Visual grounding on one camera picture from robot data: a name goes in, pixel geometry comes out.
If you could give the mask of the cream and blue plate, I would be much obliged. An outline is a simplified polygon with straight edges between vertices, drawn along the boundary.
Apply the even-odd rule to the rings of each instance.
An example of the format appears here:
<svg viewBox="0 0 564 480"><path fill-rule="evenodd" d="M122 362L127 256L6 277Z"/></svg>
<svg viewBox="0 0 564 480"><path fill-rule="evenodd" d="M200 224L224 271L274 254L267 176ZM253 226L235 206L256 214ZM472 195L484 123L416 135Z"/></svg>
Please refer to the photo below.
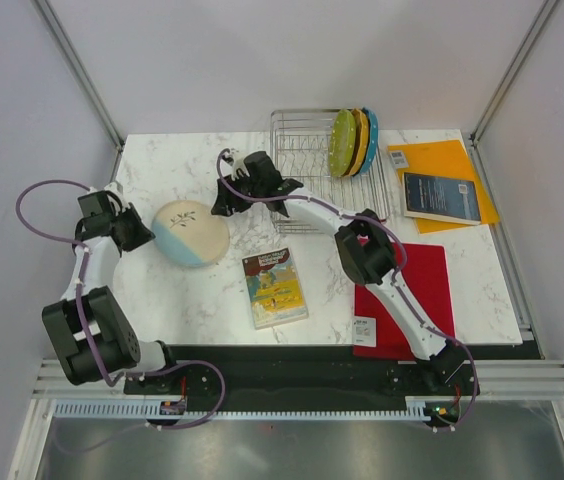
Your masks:
<svg viewBox="0 0 564 480"><path fill-rule="evenodd" d="M176 200L163 205L152 220L151 230L156 248L182 267L214 264L230 245L224 219L212 215L210 206L197 201Z"/></svg>

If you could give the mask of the wire dish rack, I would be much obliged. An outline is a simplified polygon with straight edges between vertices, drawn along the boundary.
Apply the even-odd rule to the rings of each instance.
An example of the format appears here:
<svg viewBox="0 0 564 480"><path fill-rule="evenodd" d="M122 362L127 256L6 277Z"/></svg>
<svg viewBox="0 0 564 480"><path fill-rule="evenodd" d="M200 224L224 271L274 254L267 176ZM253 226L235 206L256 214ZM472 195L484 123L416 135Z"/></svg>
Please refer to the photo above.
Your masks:
<svg viewBox="0 0 564 480"><path fill-rule="evenodd" d="M379 144L368 170L335 178L328 169L328 146L336 108L278 109L271 113L270 156L284 177L294 178L313 194L347 210L372 209L382 221L390 218L389 188Z"/></svg>

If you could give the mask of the paperback book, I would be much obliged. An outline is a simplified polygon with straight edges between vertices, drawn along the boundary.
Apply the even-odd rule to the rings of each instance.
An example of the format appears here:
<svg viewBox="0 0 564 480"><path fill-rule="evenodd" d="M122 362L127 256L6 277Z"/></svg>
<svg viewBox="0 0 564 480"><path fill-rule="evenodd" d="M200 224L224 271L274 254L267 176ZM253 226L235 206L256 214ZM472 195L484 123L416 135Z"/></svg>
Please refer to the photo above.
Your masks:
<svg viewBox="0 0 564 480"><path fill-rule="evenodd" d="M244 257L241 265L256 330L304 320L309 316L289 248Z"/></svg>

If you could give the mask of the green polka dot plate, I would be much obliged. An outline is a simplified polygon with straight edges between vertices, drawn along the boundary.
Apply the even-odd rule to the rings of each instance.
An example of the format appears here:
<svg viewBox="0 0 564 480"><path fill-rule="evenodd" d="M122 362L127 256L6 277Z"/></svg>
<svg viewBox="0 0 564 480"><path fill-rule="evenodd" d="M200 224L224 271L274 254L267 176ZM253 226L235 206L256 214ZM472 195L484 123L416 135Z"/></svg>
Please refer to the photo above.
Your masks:
<svg viewBox="0 0 564 480"><path fill-rule="evenodd" d="M352 162L356 140L356 122L348 109L338 111L330 134L328 167L332 177L342 177Z"/></svg>

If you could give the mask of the yellow polka dot plate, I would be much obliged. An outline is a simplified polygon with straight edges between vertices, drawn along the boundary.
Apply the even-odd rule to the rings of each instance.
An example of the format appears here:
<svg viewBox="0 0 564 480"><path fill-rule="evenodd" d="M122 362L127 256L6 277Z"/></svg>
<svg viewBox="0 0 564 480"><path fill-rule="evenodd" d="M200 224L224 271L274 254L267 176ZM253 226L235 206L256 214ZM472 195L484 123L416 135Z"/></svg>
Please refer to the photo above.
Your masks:
<svg viewBox="0 0 564 480"><path fill-rule="evenodd" d="M359 173L366 158L369 143L370 127L367 115L358 108L351 110L356 123L356 139L354 143L351 163L345 172L346 177L352 177Z"/></svg>

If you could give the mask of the blue polka dot plate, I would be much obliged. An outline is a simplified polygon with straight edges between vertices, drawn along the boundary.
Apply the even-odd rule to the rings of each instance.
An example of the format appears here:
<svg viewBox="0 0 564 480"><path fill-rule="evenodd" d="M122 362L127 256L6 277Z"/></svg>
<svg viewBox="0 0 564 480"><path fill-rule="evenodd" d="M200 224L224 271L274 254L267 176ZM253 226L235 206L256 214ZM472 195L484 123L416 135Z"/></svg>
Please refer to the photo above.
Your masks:
<svg viewBox="0 0 564 480"><path fill-rule="evenodd" d="M371 169L377 154L379 140L379 124L376 114L368 108L363 108L362 112L366 115L369 123L369 141L364 163L359 170L360 175L366 174Z"/></svg>

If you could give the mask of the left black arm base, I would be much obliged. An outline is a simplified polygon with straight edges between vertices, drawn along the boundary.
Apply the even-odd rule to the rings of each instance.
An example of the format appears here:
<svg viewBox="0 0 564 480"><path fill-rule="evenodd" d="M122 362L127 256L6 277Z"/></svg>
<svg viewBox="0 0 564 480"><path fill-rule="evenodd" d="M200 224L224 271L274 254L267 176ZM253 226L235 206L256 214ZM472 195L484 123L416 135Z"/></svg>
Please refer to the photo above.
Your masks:
<svg viewBox="0 0 564 480"><path fill-rule="evenodd" d="M220 395L222 382L208 361L175 360L157 372L130 374L123 391L127 395L213 399Z"/></svg>

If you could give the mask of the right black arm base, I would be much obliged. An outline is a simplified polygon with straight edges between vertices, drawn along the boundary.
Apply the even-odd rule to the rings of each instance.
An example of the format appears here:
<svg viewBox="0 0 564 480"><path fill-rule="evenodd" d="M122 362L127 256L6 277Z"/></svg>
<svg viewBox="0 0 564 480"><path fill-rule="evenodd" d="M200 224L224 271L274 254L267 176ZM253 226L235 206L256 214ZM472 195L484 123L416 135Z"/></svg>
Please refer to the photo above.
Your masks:
<svg viewBox="0 0 564 480"><path fill-rule="evenodd" d="M390 362L388 386L405 396L462 396L473 394L475 376L466 360L448 365L435 362Z"/></svg>

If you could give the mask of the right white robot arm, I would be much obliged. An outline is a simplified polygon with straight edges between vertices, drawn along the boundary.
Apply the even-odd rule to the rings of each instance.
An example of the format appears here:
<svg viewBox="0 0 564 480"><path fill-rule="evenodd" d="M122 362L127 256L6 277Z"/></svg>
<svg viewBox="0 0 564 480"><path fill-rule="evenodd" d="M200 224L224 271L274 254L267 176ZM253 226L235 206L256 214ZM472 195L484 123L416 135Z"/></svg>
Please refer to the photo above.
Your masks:
<svg viewBox="0 0 564 480"><path fill-rule="evenodd" d="M407 252L374 211L356 213L315 195L300 181L283 177L264 151L238 161L225 148L218 154L216 170L214 215L230 217L262 203L334 239L348 279L369 291L405 336L422 365L419 377L427 391L439 394L453 384L466 386L476 380L470 351L442 332L411 292L402 274Z"/></svg>

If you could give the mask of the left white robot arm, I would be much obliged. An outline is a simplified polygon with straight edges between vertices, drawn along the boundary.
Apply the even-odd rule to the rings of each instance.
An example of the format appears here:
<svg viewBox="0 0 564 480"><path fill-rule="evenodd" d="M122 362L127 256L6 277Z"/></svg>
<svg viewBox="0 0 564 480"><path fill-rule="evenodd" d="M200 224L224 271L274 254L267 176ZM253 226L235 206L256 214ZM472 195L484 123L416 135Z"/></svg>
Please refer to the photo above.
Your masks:
<svg viewBox="0 0 564 480"><path fill-rule="evenodd" d="M160 393L181 382L181 369L167 360L161 341L138 339L112 292L116 267L127 252L155 239L133 204L103 189L78 198L76 264L61 299L43 308L42 322L60 366L73 385L105 381L125 373L146 375Z"/></svg>

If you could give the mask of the red folder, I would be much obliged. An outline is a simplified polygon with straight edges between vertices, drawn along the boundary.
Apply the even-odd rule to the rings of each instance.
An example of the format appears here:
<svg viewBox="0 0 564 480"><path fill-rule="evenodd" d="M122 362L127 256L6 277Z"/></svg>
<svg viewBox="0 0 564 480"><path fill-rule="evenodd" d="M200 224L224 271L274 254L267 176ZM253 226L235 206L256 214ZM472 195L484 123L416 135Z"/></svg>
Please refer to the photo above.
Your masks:
<svg viewBox="0 0 564 480"><path fill-rule="evenodd" d="M445 249L438 245L406 243L402 270L415 300L439 331L453 336L455 326ZM365 287L354 291L353 354L388 360L415 358L407 338L381 302Z"/></svg>

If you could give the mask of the orange folder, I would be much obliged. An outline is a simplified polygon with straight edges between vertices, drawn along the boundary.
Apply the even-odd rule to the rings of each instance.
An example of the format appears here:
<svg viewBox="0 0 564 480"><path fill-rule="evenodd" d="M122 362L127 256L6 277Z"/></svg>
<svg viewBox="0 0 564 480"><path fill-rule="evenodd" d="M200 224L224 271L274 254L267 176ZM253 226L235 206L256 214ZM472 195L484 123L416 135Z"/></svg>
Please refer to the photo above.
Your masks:
<svg viewBox="0 0 564 480"><path fill-rule="evenodd" d="M387 153L400 182L400 200L403 175L406 172L471 180L477 189L482 219L479 225L491 225L499 222L499 214L459 140L397 145L389 147ZM421 234L471 226L426 219L410 219L415 221L416 228Z"/></svg>

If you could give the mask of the dark blue book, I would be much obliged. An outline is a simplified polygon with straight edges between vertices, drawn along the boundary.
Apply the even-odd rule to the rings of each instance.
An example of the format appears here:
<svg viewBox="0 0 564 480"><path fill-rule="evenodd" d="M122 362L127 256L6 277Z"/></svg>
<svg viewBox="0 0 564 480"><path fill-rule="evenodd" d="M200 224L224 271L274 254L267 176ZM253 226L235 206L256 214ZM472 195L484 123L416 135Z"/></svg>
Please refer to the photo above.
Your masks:
<svg viewBox="0 0 564 480"><path fill-rule="evenodd" d="M406 172L402 211L410 218L479 225L482 221L473 181Z"/></svg>

